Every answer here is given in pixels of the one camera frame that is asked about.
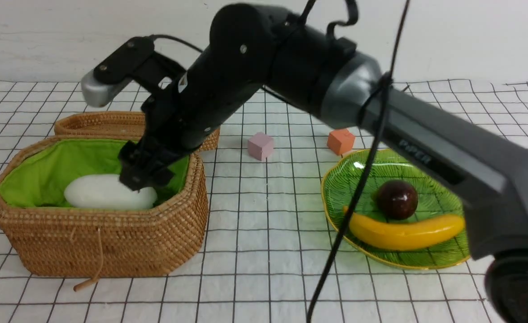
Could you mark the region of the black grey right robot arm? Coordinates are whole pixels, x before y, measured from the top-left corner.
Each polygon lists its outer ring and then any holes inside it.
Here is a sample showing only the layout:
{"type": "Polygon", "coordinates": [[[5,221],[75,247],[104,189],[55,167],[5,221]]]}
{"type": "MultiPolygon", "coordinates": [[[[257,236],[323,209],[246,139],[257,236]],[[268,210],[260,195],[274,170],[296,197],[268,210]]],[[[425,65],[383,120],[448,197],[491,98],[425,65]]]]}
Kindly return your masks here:
{"type": "Polygon", "coordinates": [[[165,186],[169,165],[189,155],[262,86],[326,125],[356,126],[373,135],[362,177],[366,185],[380,142],[445,185],[463,201],[471,257],[495,259],[485,277],[488,297],[508,323],[528,323],[528,149],[444,112],[392,86],[356,44],[305,24],[314,2],[297,16],[286,8],[229,4],[212,20],[209,46],[182,79],[152,90],[141,140],[119,159],[120,182],[132,191],[165,186]]]}

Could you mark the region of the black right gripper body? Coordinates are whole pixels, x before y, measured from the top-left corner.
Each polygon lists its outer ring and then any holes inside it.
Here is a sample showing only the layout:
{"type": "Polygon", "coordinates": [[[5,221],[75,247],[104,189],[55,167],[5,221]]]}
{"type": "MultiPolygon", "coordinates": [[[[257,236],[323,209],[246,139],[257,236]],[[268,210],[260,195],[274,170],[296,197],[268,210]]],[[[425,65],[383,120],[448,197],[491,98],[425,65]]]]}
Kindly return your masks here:
{"type": "Polygon", "coordinates": [[[273,48],[211,45],[196,59],[179,89],[169,86],[145,112],[145,131],[138,143],[119,153],[120,182],[132,191],[166,186],[169,170],[194,153],[262,86],[273,60],[273,48]]]}

